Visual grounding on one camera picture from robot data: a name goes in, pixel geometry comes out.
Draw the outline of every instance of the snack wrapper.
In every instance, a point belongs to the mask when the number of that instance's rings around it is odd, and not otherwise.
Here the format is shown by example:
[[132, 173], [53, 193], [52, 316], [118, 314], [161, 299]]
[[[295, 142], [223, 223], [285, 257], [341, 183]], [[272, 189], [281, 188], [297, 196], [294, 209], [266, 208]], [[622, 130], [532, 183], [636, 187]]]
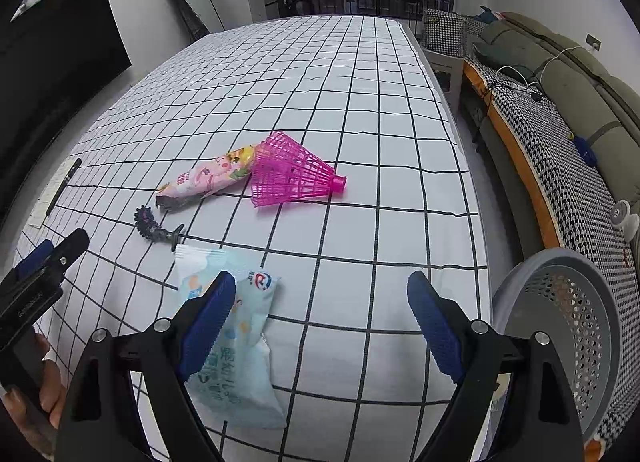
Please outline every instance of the snack wrapper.
[[227, 249], [180, 244], [175, 266], [183, 302], [201, 296], [220, 271], [236, 280], [236, 302], [204, 366], [185, 384], [194, 404], [234, 426], [284, 428], [285, 416], [271, 386], [270, 348], [262, 334], [278, 278]]
[[251, 173], [254, 157], [255, 147], [249, 146], [200, 163], [162, 185], [156, 193], [156, 206], [174, 211], [241, 181]]

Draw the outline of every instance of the houndstooth cushion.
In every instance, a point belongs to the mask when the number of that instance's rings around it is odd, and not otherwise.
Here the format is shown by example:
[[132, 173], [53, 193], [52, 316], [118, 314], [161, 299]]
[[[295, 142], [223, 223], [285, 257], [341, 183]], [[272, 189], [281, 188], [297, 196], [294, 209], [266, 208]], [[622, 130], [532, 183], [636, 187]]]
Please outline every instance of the houndstooth cushion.
[[[475, 56], [466, 60], [490, 84], [497, 75]], [[500, 80], [507, 80], [499, 74]], [[640, 400], [640, 297], [629, 245], [613, 229], [614, 200], [597, 169], [578, 155], [564, 119], [548, 99], [496, 88], [494, 105], [510, 125], [533, 166], [558, 223], [561, 246], [590, 259], [609, 282], [620, 316], [622, 336], [618, 380], [598, 434], [609, 447]]]
[[472, 18], [472, 17], [465, 17], [465, 18], [466, 18], [466, 26], [467, 26], [466, 32], [469, 35], [474, 35], [474, 36], [477, 36], [478, 38], [482, 35], [484, 28], [489, 25], [484, 22], [481, 22], [480, 20], [476, 20], [475, 18]]
[[422, 46], [429, 51], [464, 57], [468, 19], [456, 13], [427, 9], [422, 17]]

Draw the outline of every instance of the wall outlet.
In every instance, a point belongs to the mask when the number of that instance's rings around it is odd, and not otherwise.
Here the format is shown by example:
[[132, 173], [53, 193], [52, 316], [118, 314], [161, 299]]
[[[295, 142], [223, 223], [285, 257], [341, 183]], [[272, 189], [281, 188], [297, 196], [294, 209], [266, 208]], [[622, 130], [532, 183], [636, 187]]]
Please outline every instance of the wall outlet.
[[596, 51], [599, 51], [602, 42], [599, 41], [599, 39], [597, 39], [595, 36], [587, 33], [587, 44], [594, 48]]

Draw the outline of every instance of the small fan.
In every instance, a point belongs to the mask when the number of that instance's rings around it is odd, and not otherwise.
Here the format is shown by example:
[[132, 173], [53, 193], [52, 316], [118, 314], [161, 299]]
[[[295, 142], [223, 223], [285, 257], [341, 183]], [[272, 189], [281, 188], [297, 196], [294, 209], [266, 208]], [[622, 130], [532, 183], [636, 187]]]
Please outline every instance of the small fan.
[[640, 217], [631, 213], [629, 203], [626, 200], [619, 200], [614, 204], [613, 208], [611, 208], [609, 217], [614, 229], [622, 230], [625, 242], [631, 242], [638, 232]]
[[282, 132], [273, 132], [258, 145], [252, 171], [254, 206], [280, 204], [308, 197], [341, 193], [346, 177]]

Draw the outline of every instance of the pink shuttlecock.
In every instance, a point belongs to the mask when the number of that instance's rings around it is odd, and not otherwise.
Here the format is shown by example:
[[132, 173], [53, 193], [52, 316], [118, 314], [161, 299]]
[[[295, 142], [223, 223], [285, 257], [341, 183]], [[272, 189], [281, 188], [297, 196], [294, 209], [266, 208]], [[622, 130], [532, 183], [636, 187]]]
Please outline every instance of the pink shuttlecock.
[[258, 145], [252, 169], [254, 206], [280, 204], [299, 198], [323, 197], [344, 190], [346, 177], [282, 132], [273, 132]]

